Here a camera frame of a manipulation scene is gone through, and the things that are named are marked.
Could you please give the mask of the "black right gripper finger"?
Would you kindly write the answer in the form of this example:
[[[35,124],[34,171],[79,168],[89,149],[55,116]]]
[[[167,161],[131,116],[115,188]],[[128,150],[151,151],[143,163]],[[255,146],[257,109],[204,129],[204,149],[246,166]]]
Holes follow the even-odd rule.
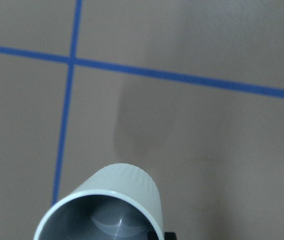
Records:
[[[177,235],[175,232],[172,231],[166,231],[164,233],[164,239],[165,240],[177,240]]]

